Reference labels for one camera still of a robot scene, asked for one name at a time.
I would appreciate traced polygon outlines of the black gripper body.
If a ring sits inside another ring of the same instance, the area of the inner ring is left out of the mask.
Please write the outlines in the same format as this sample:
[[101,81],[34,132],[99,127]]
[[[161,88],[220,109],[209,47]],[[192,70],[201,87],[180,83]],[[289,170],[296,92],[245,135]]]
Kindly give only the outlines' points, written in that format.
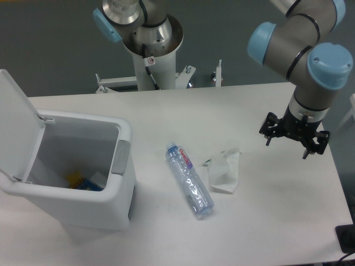
[[320,121],[310,122],[310,117],[306,119],[296,118],[287,107],[284,116],[281,118],[278,126],[281,126],[281,130],[293,140],[299,142],[313,142],[313,138],[316,136],[317,128],[320,125]]

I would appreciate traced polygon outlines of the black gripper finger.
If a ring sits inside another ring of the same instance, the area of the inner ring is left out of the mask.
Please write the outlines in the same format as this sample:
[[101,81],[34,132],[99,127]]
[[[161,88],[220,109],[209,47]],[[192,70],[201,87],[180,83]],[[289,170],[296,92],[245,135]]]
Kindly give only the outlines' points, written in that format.
[[323,155],[331,133],[329,131],[316,131],[310,136],[302,137],[302,145],[305,147],[305,151],[302,155],[303,159],[306,159],[309,154]]
[[261,125],[259,133],[264,136],[266,141],[266,146],[269,146],[273,138],[279,138],[282,136],[282,120],[279,119],[274,113],[269,112]]

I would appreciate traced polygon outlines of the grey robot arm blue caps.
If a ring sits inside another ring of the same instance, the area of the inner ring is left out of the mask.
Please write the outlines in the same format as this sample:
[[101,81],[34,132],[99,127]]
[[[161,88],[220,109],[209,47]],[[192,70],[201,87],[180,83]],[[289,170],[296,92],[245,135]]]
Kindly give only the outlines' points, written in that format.
[[318,129],[353,69],[351,53],[324,42],[344,18],[344,1],[274,1],[286,22],[260,24],[247,52],[295,86],[283,117],[267,114],[260,133],[271,141],[286,137],[305,148],[304,156],[323,154],[331,136]]

